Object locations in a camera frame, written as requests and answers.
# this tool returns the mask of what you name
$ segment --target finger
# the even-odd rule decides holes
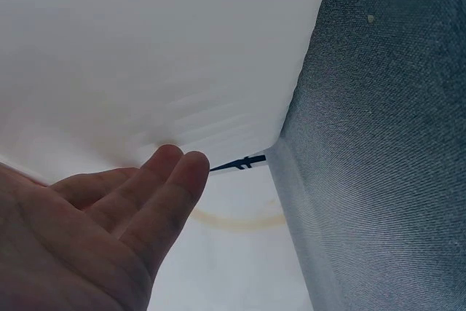
[[[182,156],[183,152],[176,146],[160,147],[138,172],[97,201],[87,214],[109,232],[121,229],[166,182]]]
[[[209,161],[204,154],[186,154],[121,236],[120,240],[141,258],[153,278],[199,200],[208,174]]]
[[[121,168],[102,173],[79,174],[65,178],[50,188],[74,207],[84,209],[121,186],[136,171],[136,168]]]

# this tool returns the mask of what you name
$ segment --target gray fabric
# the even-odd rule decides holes
[[[315,311],[466,310],[465,5],[323,0],[266,153]]]

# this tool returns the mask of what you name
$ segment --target white mattress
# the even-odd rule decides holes
[[[271,146],[320,1],[0,0],[0,162],[53,182]]]

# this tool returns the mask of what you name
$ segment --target white sheet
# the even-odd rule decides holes
[[[0,162],[38,180],[271,146],[321,0],[0,0]]]
[[[312,311],[269,167],[209,178],[149,311]]]

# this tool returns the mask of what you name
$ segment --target hand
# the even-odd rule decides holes
[[[0,310],[146,310],[208,173],[175,146],[48,187],[0,166]]]

